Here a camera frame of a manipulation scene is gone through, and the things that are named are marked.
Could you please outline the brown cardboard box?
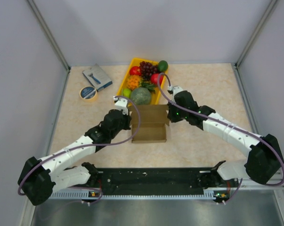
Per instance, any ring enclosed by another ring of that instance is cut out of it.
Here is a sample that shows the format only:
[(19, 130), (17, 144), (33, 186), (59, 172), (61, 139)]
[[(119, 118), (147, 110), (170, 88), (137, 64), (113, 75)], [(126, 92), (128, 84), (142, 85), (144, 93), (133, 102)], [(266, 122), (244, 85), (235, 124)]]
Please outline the brown cardboard box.
[(131, 112), (131, 131), (135, 136), (131, 142), (165, 143), (167, 140), (166, 127), (169, 126), (167, 105), (138, 105), (137, 109), (129, 107)]

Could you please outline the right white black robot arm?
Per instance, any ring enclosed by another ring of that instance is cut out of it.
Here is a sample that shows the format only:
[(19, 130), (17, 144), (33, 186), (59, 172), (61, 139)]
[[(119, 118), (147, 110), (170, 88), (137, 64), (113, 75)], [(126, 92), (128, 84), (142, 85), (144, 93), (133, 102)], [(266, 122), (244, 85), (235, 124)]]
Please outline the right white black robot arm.
[(277, 139), (248, 132), (227, 121), (214, 109), (198, 106), (190, 92), (181, 87), (168, 90), (172, 100), (168, 102), (168, 118), (171, 122), (186, 120), (190, 125), (212, 133), (238, 149), (246, 158), (238, 161), (222, 161), (211, 174), (216, 186), (234, 178), (249, 178), (269, 186), (269, 180), (283, 167), (284, 160)]

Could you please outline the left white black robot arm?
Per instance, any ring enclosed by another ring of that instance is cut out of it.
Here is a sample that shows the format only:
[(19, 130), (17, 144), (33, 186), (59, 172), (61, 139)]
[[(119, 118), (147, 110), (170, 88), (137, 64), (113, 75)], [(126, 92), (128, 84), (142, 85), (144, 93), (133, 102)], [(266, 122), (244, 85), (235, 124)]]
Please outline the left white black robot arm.
[(90, 163), (79, 167), (73, 164), (106, 146), (113, 146), (112, 140), (116, 135), (130, 129), (130, 121), (127, 109), (112, 109), (97, 126), (90, 128), (72, 144), (39, 159), (29, 158), (17, 181), (18, 194), (38, 206), (62, 189), (83, 184), (94, 186), (98, 180), (96, 168)]

